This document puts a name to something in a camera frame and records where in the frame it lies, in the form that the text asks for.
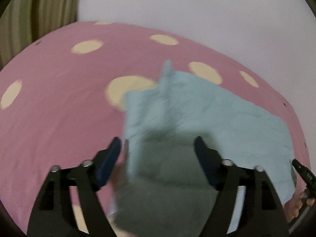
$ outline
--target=polka dot tablecloth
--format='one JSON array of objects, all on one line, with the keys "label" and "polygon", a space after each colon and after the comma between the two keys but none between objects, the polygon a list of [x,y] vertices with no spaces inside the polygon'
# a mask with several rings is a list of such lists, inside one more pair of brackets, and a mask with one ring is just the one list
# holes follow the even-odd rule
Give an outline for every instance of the polka dot tablecloth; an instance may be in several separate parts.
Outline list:
[{"label": "polka dot tablecloth", "polygon": [[[0,198],[24,231],[49,168],[77,166],[114,136],[122,137],[124,93],[154,88],[168,59],[175,70],[214,82],[280,117],[296,158],[310,166],[290,104],[238,62],[162,31],[78,22],[33,43],[0,72]],[[297,191],[303,188],[298,179]],[[105,211],[111,193],[109,184],[98,194]]]}]

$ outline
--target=brown curtain stripe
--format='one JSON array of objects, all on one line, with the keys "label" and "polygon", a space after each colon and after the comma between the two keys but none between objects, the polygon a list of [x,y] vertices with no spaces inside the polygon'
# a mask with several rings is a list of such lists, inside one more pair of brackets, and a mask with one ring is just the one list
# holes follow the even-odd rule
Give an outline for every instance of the brown curtain stripe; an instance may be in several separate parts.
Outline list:
[{"label": "brown curtain stripe", "polygon": [[75,22],[78,0],[11,0],[0,18],[0,69],[44,35]]}]

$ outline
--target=screw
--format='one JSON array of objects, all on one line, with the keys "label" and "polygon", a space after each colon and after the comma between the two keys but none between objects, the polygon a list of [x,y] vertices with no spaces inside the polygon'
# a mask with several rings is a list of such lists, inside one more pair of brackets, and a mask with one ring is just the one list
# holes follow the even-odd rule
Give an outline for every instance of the screw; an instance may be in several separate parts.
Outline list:
[{"label": "screw", "polygon": [[232,166],[234,163],[231,160],[223,160],[222,164],[225,166]]},{"label": "screw", "polygon": [[83,161],[82,162],[82,165],[84,166],[84,167],[86,167],[86,166],[91,166],[93,164],[93,161],[92,160],[86,160],[86,161]]},{"label": "screw", "polygon": [[264,171],[262,166],[255,166],[254,169],[259,171],[259,172],[263,172]]},{"label": "screw", "polygon": [[59,170],[60,170],[61,168],[60,168],[60,166],[52,166],[51,167],[51,172],[53,172],[53,173],[55,173],[55,172],[58,172]]}]

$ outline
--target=yellow polka dot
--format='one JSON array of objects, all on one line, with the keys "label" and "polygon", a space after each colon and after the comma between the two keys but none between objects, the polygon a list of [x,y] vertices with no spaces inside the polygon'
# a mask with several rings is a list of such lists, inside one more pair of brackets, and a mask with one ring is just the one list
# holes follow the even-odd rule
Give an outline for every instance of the yellow polka dot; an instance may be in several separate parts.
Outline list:
[{"label": "yellow polka dot", "polygon": [[251,77],[249,74],[247,74],[244,71],[239,71],[239,73],[244,78],[244,80],[248,82],[250,85],[252,85],[253,87],[259,87],[255,79],[253,79],[253,77]]},{"label": "yellow polka dot", "polygon": [[103,42],[101,41],[89,40],[76,44],[71,51],[76,54],[85,54],[101,48],[102,45]]},{"label": "yellow polka dot", "polygon": [[[82,209],[79,205],[73,205],[72,206],[74,214],[75,214],[75,219],[77,222],[77,227],[80,231],[85,232],[85,233],[89,233],[88,232],[88,228],[86,226],[86,222],[84,221],[84,217],[83,217],[83,212]],[[108,217],[108,221],[113,229],[113,231],[116,233],[117,237],[128,237],[131,236],[130,233],[125,232],[121,229],[119,229],[114,223],[113,223],[113,218],[110,216]]]},{"label": "yellow polka dot", "polygon": [[166,45],[177,45],[179,43],[177,39],[167,35],[153,35],[150,37],[150,39]]},{"label": "yellow polka dot", "polygon": [[195,75],[214,84],[220,85],[223,82],[222,76],[219,74],[219,72],[203,62],[190,62],[189,68]]},{"label": "yellow polka dot", "polygon": [[112,80],[105,90],[105,95],[112,106],[124,111],[124,94],[131,90],[155,88],[156,83],[141,76],[122,76]]},{"label": "yellow polka dot", "polygon": [[99,21],[97,23],[95,23],[94,25],[110,25],[112,24],[112,22],[109,21]]},{"label": "yellow polka dot", "polygon": [[15,81],[7,88],[5,93],[2,95],[2,99],[1,99],[1,103],[0,103],[0,108],[2,110],[6,109],[7,107],[9,107],[13,103],[15,98],[18,96],[21,88],[22,88],[22,81],[21,80]]}]

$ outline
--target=pink fabric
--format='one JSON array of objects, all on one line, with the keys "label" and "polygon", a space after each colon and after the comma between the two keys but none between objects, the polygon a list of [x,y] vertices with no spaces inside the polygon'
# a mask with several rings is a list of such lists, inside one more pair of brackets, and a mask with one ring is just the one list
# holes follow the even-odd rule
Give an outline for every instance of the pink fabric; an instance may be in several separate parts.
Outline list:
[{"label": "pink fabric", "polygon": [[[163,45],[150,40],[156,34],[166,33],[134,25],[78,22],[30,45],[0,72],[1,95],[14,81],[23,82],[12,105],[0,110],[0,199],[23,231],[52,165],[77,166],[107,147],[114,136],[122,137],[124,114],[105,97],[109,82],[125,75],[157,81],[167,59],[178,71],[190,72],[191,61],[217,69],[223,78],[221,87],[287,123],[296,158],[310,167],[298,118],[271,86],[211,48],[172,34],[168,35],[179,44]],[[71,53],[74,45],[91,39],[104,45],[87,54]],[[259,87],[248,84],[240,70],[251,75]],[[304,187],[298,178],[297,192]],[[105,211],[111,193],[110,185],[99,192]]]}]

